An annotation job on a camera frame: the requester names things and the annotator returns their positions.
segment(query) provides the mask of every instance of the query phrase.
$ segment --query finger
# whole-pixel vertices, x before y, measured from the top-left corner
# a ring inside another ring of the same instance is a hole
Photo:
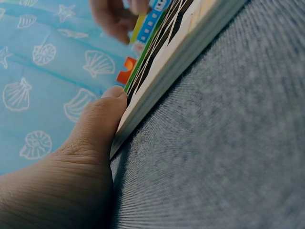
[[[123,88],[108,89],[101,99],[86,107],[64,148],[77,154],[97,153],[94,156],[109,159],[112,140],[126,104]]]
[[[128,44],[128,28],[119,24],[116,17],[118,12],[124,10],[122,1],[90,0],[90,5],[95,21],[102,27],[103,31],[120,42]]]
[[[149,0],[128,0],[128,2],[134,15],[147,14]]]

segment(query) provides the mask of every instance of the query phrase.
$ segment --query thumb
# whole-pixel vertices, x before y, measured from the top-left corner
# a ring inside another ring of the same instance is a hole
[[[102,98],[89,104],[64,144],[69,154],[109,160],[110,148],[127,98],[119,86],[108,89]]]

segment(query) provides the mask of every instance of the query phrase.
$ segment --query starfish pattern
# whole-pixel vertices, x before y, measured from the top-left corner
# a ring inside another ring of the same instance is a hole
[[[59,16],[59,21],[61,23],[64,23],[68,17],[74,16],[75,12],[72,11],[74,8],[75,8],[75,5],[66,7],[66,6],[60,4],[59,12],[56,14],[57,16]]]
[[[9,52],[7,46],[0,50],[0,63],[3,65],[5,69],[8,68],[8,63],[6,62],[6,58],[12,55],[13,54]]]

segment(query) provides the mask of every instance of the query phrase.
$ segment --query orange shape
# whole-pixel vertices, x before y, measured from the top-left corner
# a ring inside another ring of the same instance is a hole
[[[131,57],[127,57],[124,67],[127,69],[126,71],[120,71],[116,81],[122,84],[127,84],[130,75],[132,74],[132,70],[137,63],[137,60]]]

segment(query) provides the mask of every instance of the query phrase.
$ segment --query yellow stripe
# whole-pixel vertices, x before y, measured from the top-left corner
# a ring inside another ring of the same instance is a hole
[[[138,34],[139,34],[139,32],[141,30],[141,27],[144,23],[145,17],[146,17],[146,14],[140,14],[139,15],[137,23],[136,23],[136,25],[134,27],[134,30],[133,30],[132,37],[130,38],[130,43],[134,43],[137,40]]]

